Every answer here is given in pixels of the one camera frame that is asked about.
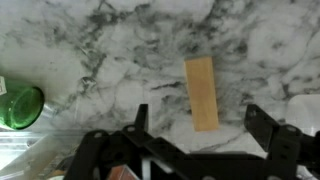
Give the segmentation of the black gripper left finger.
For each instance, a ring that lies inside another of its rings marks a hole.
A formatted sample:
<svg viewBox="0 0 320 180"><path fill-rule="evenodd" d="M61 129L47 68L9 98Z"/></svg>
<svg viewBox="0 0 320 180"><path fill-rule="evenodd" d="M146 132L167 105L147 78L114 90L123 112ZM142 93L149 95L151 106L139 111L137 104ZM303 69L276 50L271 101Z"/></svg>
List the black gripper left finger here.
<svg viewBox="0 0 320 180"><path fill-rule="evenodd" d="M133 124L122 129L124 150L130 157L183 157L185 153L162 137L148 133L149 106L140 104Z"/></svg>

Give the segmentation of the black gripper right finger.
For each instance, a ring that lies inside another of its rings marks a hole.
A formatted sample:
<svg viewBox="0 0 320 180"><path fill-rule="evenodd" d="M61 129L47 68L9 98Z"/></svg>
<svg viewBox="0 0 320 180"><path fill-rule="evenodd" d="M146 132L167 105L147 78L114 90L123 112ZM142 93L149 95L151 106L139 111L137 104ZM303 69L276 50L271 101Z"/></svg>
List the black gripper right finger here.
<svg viewBox="0 0 320 180"><path fill-rule="evenodd" d="M247 106L245 128L267 153L261 177L264 180L296 180L302 132L291 125L280 125L259 106Z"/></svg>

